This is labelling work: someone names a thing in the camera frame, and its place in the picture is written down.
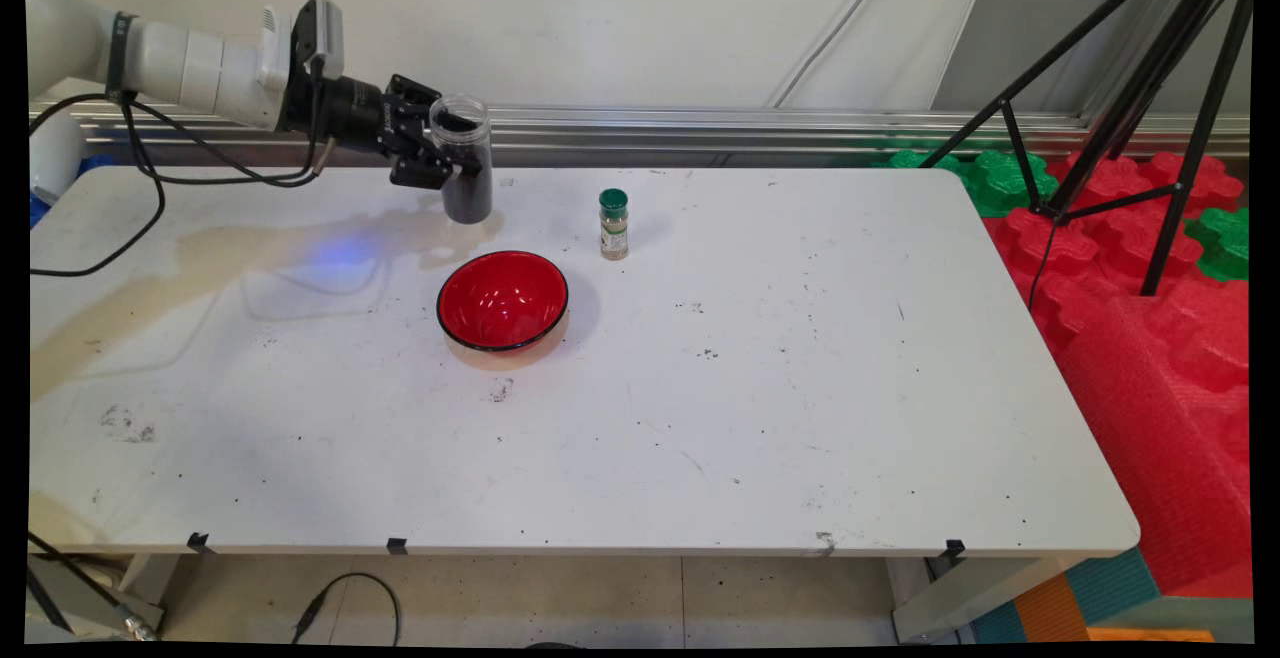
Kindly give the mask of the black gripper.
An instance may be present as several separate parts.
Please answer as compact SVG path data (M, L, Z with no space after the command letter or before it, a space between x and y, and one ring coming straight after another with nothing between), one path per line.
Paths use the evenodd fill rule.
M444 93L406 76L393 74L385 93L366 81L342 76L314 79L307 73L292 76L280 111L280 131L294 131L308 140L370 155L387 155L390 181L399 187L444 189L462 187L483 174L483 151L457 143L421 143L388 148L393 128L390 102L397 116L424 119L433 131L467 133L483 125L483 116L462 108L442 105Z

